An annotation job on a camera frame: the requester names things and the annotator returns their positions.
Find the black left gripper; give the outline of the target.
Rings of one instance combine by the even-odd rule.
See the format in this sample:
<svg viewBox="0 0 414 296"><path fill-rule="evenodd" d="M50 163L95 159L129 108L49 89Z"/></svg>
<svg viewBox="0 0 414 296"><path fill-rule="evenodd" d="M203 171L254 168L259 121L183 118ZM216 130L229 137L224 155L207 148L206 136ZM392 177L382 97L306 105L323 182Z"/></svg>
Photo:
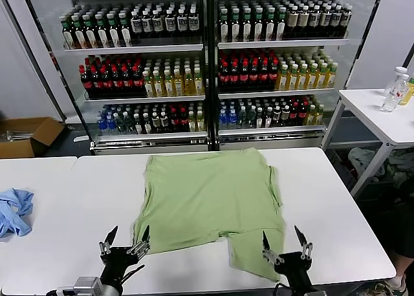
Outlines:
<svg viewBox="0 0 414 296"><path fill-rule="evenodd" d="M150 226L145 228L141 240L132 245L131 248L111 247L117 231L118 226L115 226L107 234L104 241L99 242L100 258L104 264L100 280L105 285L122 285L136 272L140 271L144 265L126 273L128 267L138 264L150 249Z"/></svg>

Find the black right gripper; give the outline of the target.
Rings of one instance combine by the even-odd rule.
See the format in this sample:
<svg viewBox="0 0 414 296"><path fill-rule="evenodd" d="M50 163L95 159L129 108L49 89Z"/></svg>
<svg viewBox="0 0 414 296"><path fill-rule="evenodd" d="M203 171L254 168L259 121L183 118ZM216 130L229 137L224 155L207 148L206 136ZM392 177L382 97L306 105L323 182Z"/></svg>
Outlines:
<svg viewBox="0 0 414 296"><path fill-rule="evenodd" d="M312 291L312 283L307 271L311 268L311 253L313 244L308 242L305 235L294 226L296 235L301 244L302 252L291 252L278 255L274 253L268 242L266 233L262 231L262 255L270 264L274 265L276 273L287 278L291 291Z"/></svg>

